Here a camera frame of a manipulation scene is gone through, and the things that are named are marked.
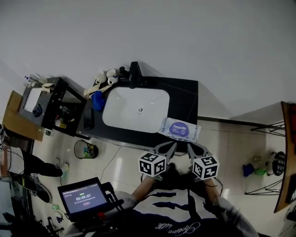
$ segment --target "trash bin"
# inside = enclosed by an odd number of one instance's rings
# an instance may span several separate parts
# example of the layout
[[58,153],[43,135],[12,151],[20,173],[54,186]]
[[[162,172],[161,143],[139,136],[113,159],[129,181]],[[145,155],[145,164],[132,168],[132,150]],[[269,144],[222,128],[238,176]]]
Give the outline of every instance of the trash bin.
[[94,159],[98,156],[99,150],[96,145],[79,140],[75,143],[74,154],[78,159]]

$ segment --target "tiled floor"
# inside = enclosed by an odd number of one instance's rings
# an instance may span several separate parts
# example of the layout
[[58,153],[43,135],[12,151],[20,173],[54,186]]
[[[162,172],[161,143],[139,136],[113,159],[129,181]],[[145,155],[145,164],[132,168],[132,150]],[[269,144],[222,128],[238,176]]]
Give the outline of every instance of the tiled floor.
[[[255,229],[269,236],[278,236],[284,224],[287,209],[273,213],[278,196],[249,196],[245,191],[252,191],[271,184],[281,177],[250,176],[243,178],[242,165],[249,163],[253,156],[267,157],[271,151],[285,151],[284,137],[252,132],[250,126],[228,125],[199,121],[202,130],[198,142],[206,146],[220,162],[218,178],[224,185],[223,196],[228,199],[252,223]],[[74,155],[74,144],[79,140],[55,132],[53,137],[44,136],[42,142],[35,142],[33,154],[45,162],[55,162],[59,157],[62,162],[70,163],[70,171],[62,184],[74,183],[92,177],[99,177],[101,182],[111,182],[116,190],[132,193],[140,184],[137,159],[141,150],[119,147],[97,139],[91,143],[98,146],[100,154],[93,160],[79,160]],[[188,155],[174,157],[180,172],[186,172],[190,165]],[[41,182],[51,191],[54,204],[62,210],[63,205],[57,187],[59,178],[39,176]],[[33,210],[37,219],[46,221],[54,217],[51,204],[43,203],[32,197]],[[66,219],[57,226],[67,228],[70,222]]]

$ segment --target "black countertop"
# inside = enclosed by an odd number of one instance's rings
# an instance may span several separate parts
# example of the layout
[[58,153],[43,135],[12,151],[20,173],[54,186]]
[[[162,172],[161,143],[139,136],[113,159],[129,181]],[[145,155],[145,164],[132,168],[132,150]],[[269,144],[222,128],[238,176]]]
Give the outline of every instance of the black countertop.
[[[147,85],[140,88],[162,89],[170,96],[168,118],[179,119],[191,124],[197,124],[198,107],[198,81],[182,80],[162,77],[145,77]],[[105,99],[115,87],[128,87],[127,84],[119,82],[116,86],[104,92]],[[93,102],[88,100],[85,110],[92,108]],[[110,127],[105,125],[102,119],[103,111],[94,110],[94,128],[85,130],[83,115],[81,116],[77,132],[87,134],[91,137],[103,137],[124,143],[130,143],[145,147],[154,147],[160,143],[172,141],[159,133],[147,133],[128,129]],[[180,142],[177,151],[186,152],[186,143]]]

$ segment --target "blue cloth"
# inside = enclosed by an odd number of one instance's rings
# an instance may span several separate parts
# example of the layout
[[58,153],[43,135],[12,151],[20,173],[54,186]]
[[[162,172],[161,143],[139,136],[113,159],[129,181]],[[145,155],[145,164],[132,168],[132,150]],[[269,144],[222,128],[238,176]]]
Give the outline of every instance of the blue cloth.
[[255,171],[255,168],[252,164],[243,165],[242,169],[244,171],[244,177],[248,177]]
[[94,94],[92,94],[92,100],[93,108],[97,111],[101,111],[106,104],[106,100],[103,99],[103,93],[101,91],[96,91]]

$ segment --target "person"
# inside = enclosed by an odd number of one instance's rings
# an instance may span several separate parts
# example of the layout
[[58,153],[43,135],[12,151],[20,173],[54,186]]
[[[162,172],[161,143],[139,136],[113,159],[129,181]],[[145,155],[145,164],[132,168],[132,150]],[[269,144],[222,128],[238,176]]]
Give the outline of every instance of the person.
[[38,157],[17,147],[5,145],[0,154],[0,177],[10,178],[13,181],[19,177],[25,178],[25,188],[33,191],[32,194],[49,203],[52,200],[49,190],[40,183],[38,178],[31,180],[30,174],[40,174],[51,177],[62,177],[69,171],[69,164],[59,168],[53,164],[45,163]]
[[192,173],[180,175],[173,163],[170,166],[163,181],[147,176],[131,196],[123,196],[124,208],[132,209],[126,210],[122,232],[145,236],[258,236],[248,220],[219,195],[211,179],[195,182]]

